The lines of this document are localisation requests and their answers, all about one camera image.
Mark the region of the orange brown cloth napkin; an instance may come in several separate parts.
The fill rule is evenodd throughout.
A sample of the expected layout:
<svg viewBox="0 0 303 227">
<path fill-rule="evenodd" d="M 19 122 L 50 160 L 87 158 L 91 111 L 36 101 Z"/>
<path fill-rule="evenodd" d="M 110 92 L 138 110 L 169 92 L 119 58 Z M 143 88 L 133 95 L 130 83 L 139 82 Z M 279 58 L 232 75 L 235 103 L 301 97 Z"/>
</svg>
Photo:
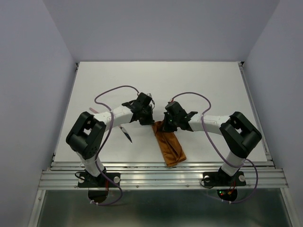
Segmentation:
<svg viewBox="0 0 303 227">
<path fill-rule="evenodd" d="M 164 122 L 157 121 L 152 129 L 167 167 L 173 167 L 187 159 L 185 152 L 173 132 L 164 132 Z"/>
</svg>

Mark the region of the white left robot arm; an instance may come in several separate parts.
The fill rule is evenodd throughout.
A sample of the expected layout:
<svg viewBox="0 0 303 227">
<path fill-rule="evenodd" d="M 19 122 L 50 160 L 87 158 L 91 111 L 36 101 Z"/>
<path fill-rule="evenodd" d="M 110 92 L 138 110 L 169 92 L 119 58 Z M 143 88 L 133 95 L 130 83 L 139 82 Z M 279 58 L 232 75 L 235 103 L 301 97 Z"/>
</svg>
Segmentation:
<svg viewBox="0 0 303 227">
<path fill-rule="evenodd" d="M 150 94 L 140 93 L 135 100 L 125 102 L 108 112 L 90 114 L 82 112 L 66 137 L 66 143 L 76 152 L 85 166 L 89 181 L 94 186 L 105 182 L 105 167 L 98 154 L 104 133 L 122 124 L 138 121 L 140 125 L 153 125 Z"/>
</svg>

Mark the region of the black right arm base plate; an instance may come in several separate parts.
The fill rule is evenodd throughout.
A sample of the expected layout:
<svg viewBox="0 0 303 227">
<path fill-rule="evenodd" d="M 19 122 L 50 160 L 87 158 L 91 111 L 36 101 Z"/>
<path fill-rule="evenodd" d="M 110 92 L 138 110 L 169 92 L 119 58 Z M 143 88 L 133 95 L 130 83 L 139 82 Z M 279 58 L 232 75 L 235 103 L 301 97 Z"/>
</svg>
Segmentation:
<svg viewBox="0 0 303 227">
<path fill-rule="evenodd" d="M 204 187 L 227 187 L 227 186 L 246 186 L 246 178 L 242 171 L 237 171 L 233 176 L 225 172 L 204 172 L 202 174 L 201 184 Z"/>
</svg>

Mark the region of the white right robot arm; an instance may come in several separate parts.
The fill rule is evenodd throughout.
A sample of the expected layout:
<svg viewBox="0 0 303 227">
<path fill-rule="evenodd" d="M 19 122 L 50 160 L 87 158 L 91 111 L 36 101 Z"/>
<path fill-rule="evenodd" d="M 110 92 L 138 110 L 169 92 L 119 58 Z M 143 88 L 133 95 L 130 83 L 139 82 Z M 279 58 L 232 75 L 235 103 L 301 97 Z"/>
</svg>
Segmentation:
<svg viewBox="0 0 303 227">
<path fill-rule="evenodd" d="M 236 172 L 243 166 L 251 151 L 261 141 L 259 130 L 241 112 L 232 115 L 207 115 L 208 108 L 202 113 L 191 111 L 187 113 L 182 106 L 172 101 L 165 106 L 164 131 L 203 131 L 217 154 L 224 161 L 218 172 L 218 180 L 229 184 L 235 179 Z M 224 157 L 210 138 L 210 133 L 221 135 L 228 148 L 229 154 Z"/>
</svg>

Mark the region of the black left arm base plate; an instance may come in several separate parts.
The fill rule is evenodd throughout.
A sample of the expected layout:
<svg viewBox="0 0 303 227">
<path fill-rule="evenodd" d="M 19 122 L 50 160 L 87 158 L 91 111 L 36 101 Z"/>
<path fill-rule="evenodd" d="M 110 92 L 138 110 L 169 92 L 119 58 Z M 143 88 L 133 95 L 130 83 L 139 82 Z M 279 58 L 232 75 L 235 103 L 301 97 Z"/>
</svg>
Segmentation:
<svg viewBox="0 0 303 227">
<path fill-rule="evenodd" d="M 117 187 L 115 186 L 115 184 L 117 184 L 118 186 L 120 185 L 120 182 L 117 183 L 114 182 L 115 178 L 120 179 L 121 176 L 120 173 L 118 172 L 106 173 L 106 176 L 112 182 L 106 179 L 102 174 L 100 174 L 98 177 L 94 177 L 86 171 L 75 173 L 75 177 L 78 179 L 79 188 L 115 188 Z"/>
</svg>

